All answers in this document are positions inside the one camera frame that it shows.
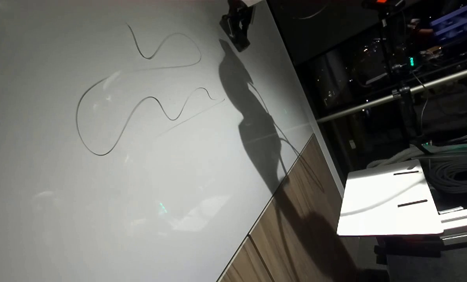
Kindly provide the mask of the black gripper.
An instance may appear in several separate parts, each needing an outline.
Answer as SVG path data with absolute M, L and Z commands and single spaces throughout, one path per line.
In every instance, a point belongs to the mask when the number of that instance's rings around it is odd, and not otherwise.
M 251 22 L 254 7 L 244 3 L 243 0 L 227 0 L 229 4 L 229 17 L 235 22 Z

